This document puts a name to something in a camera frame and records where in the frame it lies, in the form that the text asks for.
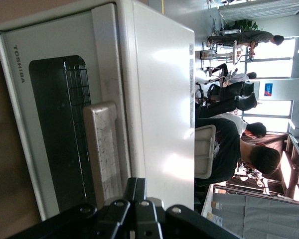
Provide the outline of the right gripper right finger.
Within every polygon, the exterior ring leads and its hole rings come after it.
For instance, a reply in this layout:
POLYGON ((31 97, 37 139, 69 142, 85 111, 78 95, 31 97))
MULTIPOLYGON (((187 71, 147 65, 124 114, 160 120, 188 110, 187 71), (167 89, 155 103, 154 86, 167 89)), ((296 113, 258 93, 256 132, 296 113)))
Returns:
POLYGON ((134 229, 137 239, 162 239, 162 223, 164 210, 162 201, 147 197, 145 178, 137 179, 134 197, 134 229))

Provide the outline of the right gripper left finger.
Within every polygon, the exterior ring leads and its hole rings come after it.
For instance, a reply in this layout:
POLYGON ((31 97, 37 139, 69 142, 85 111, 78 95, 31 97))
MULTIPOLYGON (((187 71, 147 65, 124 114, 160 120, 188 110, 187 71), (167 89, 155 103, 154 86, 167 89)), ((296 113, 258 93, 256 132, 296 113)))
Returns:
POLYGON ((123 197, 111 198, 106 201, 100 211, 99 237, 101 239, 129 239, 134 229, 134 199, 137 179, 130 178, 123 197))

